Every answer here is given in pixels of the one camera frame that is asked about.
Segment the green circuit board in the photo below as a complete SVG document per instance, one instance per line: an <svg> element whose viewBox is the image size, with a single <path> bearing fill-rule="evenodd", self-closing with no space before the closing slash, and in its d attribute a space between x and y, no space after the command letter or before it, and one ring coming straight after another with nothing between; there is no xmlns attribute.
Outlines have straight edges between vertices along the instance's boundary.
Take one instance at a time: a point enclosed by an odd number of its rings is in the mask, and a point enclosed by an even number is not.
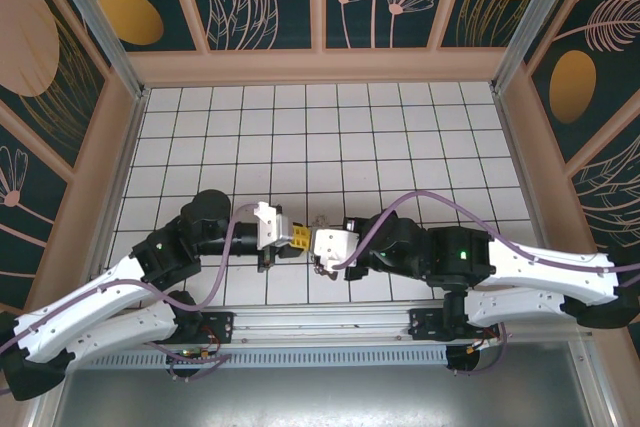
<svg viewBox="0 0 640 427"><path fill-rule="evenodd" d="M210 363L216 358L219 351L219 346L189 346L170 349L168 357L182 363Z"/></svg>

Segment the grey metal sheet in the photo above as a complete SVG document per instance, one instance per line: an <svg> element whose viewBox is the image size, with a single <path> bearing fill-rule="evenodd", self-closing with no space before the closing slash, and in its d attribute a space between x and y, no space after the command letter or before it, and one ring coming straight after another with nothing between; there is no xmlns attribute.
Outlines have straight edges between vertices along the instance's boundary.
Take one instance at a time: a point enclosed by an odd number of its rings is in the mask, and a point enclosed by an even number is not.
<svg viewBox="0 0 640 427"><path fill-rule="evenodd" d="M579 342L515 343L489 371L436 365L81 370L28 427L622 427Z"/></svg>

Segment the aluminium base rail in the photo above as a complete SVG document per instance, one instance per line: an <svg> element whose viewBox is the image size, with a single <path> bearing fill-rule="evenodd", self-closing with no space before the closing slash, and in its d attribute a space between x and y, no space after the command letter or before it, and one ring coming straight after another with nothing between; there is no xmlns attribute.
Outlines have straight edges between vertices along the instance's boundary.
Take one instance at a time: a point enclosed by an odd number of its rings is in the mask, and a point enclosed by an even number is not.
<svg viewBox="0 0 640 427"><path fill-rule="evenodd" d="M238 347L318 347L408 343L409 311L441 300L209 307L230 312Z"/></svg>

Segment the aluminium table edge rail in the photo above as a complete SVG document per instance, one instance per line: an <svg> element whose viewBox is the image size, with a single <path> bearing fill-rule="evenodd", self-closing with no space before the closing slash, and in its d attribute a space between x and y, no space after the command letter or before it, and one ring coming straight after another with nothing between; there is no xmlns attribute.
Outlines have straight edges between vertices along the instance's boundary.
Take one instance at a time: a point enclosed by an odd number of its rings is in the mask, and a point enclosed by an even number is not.
<svg viewBox="0 0 640 427"><path fill-rule="evenodd" d="M112 245L112 235L116 228L118 212L127 186L127 176L134 156L137 138L148 103L149 89L141 87L134 98L131 115L124 131L120 150L116 158L105 202L94 232L92 245L85 263L85 280L92 280L107 265Z"/></svg>
<svg viewBox="0 0 640 427"><path fill-rule="evenodd" d="M536 239L541 247L549 247L550 238L547 232L543 210L537 198L533 171L528 164L530 155L527 150L528 140L525 131L522 128L521 122L516 119L509 109L509 103L504 95L496 88L492 88L492 96L498 110L501 124L505 129L506 141L513 157L517 177L524 191L523 195L529 213L531 214Z"/></svg>

